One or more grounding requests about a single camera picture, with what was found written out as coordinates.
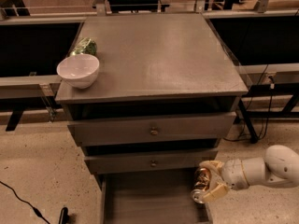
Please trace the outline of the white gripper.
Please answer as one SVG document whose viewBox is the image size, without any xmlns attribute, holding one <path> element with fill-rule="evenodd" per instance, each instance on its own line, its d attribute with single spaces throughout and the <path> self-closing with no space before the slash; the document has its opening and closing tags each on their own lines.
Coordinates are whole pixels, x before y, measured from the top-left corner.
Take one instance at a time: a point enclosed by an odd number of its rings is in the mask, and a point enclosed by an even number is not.
<svg viewBox="0 0 299 224">
<path fill-rule="evenodd" d="M 221 174 L 224 182 L 233 190 L 242 190 L 249 187 L 249 183 L 244 175 L 242 160 L 230 160 L 226 163 L 222 161 L 202 161 L 199 166 L 207 168 L 215 172 L 217 175 Z M 223 183 L 217 182 L 212 188 L 204 188 L 205 194 L 202 201 L 210 203 L 224 197 L 230 188 Z"/>
</svg>

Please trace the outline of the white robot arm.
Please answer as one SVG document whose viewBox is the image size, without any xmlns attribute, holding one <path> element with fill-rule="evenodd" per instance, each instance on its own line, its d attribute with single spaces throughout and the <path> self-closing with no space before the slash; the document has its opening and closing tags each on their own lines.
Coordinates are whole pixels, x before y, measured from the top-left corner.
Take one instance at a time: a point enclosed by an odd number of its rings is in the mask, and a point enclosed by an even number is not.
<svg viewBox="0 0 299 224">
<path fill-rule="evenodd" d="M 210 203 L 231 189 L 242 190 L 250 186 L 298 187 L 299 155 L 288 147 L 274 145 L 265 151 L 263 158 L 202 161 L 194 178 L 191 196 L 196 203 Z"/>
</svg>

